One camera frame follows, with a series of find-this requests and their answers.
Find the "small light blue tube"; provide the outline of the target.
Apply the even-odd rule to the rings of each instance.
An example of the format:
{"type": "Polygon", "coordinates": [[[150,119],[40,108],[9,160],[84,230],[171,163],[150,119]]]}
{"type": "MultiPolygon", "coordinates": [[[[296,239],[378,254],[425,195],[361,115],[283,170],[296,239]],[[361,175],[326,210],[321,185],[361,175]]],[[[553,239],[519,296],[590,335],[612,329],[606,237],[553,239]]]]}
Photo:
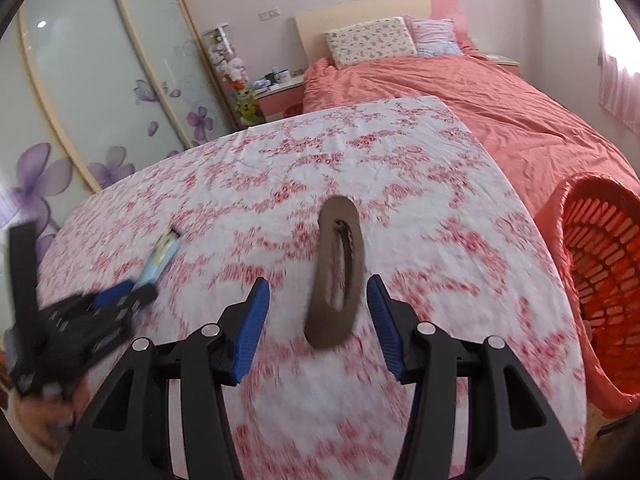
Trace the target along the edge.
{"type": "Polygon", "coordinates": [[[181,245],[181,234],[170,228],[156,241],[151,255],[146,260],[145,265],[134,284],[134,288],[146,285],[156,285],[167,270],[169,263],[175,257],[181,245]]]}

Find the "floral pink white cloth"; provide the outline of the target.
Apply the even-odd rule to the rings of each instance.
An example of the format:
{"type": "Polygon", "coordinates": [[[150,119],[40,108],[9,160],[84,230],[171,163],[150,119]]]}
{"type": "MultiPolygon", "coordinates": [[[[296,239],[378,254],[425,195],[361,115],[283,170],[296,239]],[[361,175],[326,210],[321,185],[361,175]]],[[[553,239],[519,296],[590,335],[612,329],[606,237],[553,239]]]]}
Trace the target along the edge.
{"type": "Polygon", "coordinates": [[[133,278],[156,240],[182,244],[137,331],[188,336],[265,278],[250,374],[226,393],[250,479],[388,479],[412,391],[386,370],[371,318],[329,352],[304,337],[318,215],[346,196],[367,274],[452,336],[503,338],[576,452],[587,401],[570,306],[532,216],[471,131],[434,96],[320,110],[209,142],[85,201],[44,256],[44,304],[133,278]]]}

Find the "orange plastic basket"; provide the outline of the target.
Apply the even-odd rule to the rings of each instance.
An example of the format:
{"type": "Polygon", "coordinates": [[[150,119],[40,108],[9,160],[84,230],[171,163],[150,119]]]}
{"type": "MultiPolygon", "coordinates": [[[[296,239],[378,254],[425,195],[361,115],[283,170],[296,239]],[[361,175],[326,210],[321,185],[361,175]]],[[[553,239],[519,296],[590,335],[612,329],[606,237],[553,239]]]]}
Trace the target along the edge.
{"type": "Polygon", "coordinates": [[[576,326],[588,401],[639,408],[639,195],[604,174],[561,182],[535,217],[576,326]]]}

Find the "floral glass wardrobe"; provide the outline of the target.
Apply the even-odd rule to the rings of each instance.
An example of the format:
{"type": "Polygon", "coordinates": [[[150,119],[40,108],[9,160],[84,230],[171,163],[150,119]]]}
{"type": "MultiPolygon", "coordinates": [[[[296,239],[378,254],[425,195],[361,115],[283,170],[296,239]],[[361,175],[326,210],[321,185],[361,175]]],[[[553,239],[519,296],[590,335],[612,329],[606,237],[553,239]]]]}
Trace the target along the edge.
{"type": "Polygon", "coordinates": [[[91,194],[238,125],[184,0],[24,0],[1,38],[1,223],[44,254],[91,194]]]}

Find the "coral pink duvet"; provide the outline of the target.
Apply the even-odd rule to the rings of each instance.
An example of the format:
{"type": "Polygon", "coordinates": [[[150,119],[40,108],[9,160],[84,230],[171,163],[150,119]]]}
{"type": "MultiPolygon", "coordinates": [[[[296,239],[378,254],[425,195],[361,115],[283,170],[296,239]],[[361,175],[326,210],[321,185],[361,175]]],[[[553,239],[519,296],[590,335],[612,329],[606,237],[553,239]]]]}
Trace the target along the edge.
{"type": "Polygon", "coordinates": [[[532,214],[556,186],[581,172],[633,191],[639,178],[623,153],[544,92],[472,51],[439,58],[383,58],[337,68],[320,58],[304,73],[304,110],[436,96],[475,134],[532,214]]]}

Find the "plush toy display column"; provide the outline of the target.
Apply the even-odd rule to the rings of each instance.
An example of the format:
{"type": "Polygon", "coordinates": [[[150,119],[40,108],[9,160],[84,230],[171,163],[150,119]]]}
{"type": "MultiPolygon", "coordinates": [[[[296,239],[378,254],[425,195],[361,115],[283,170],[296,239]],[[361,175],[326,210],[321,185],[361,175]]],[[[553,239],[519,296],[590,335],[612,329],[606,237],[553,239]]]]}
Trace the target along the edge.
{"type": "Polygon", "coordinates": [[[204,32],[202,40],[238,123],[243,127],[264,124],[265,116],[255,99],[245,64],[233,47],[228,24],[220,24],[204,32]]]}

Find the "pink white nightstand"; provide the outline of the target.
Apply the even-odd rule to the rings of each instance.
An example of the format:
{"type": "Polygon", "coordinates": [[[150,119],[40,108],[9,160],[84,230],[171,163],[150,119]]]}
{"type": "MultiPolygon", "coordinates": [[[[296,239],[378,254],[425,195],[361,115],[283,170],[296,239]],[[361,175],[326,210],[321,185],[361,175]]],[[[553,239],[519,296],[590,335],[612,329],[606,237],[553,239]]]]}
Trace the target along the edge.
{"type": "Polygon", "coordinates": [[[303,113],[304,90],[304,76],[295,76],[276,90],[260,94],[257,105],[267,122],[297,116],[303,113]]]}

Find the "pink curtain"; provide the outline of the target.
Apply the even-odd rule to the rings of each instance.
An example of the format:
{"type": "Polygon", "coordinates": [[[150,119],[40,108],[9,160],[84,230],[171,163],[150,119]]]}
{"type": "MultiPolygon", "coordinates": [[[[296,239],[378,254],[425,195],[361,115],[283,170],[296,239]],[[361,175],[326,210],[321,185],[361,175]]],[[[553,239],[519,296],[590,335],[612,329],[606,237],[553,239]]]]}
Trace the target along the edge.
{"type": "Polygon", "coordinates": [[[598,0],[602,32],[600,104],[639,134],[639,39],[615,0],[598,0]]]}

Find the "right side nightstand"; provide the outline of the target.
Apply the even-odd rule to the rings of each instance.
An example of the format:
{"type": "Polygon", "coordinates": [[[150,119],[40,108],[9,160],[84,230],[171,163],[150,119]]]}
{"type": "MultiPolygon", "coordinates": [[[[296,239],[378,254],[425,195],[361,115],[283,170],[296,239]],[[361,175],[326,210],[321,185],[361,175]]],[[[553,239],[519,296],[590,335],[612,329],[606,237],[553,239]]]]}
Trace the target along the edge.
{"type": "Polygon", "coordinates": [[[512,60],[512,58],[507,58],[501,54],[495,53],[483,53],[485,58],[488,58],[489,61],[495,63],[500,66],[507,72],[518,76],[520,74],[520,63],[512,60]]]}

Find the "striped pink pillow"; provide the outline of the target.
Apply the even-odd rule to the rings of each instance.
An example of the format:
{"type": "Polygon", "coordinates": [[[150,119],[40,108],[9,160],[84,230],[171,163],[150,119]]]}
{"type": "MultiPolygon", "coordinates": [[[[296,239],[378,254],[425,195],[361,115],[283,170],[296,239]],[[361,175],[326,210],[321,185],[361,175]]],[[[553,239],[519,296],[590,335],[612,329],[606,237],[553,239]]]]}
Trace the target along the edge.
{"type": "Polygon", "coordinates": [[[454,21],[451,18],[434,20],[434,18],[406,16],[405,22],[416,45],[416,53],[421,58],[462,55],[454,21]]]}

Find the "beige pink headboard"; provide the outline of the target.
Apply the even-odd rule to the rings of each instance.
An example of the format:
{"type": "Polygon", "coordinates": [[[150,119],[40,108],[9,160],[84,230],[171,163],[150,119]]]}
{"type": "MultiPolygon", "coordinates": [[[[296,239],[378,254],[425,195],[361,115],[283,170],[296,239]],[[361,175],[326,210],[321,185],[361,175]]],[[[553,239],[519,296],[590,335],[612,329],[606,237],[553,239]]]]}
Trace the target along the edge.
{"type": "Polygon", "coordinates": [[[299,12],[295,23],[308,64],[330,55],[324,33],[329,29],[391,18],[451,18],[456,28],[457,40],[469,39],[468,23],[458,0],[355,0],[334,6],[299,12]]]}

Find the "floral white pillow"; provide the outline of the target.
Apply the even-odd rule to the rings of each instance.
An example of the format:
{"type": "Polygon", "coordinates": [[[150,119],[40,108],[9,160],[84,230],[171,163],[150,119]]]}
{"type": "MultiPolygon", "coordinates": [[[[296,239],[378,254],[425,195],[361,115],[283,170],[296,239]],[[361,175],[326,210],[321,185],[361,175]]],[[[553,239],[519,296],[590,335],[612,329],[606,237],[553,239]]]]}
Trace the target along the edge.
{"type": "Polygon", "coordinates": [[[331,58],[340,70],[383,58],[417,56],[416,45],[401,16],[379,18],[324,33],[331,58]]]}

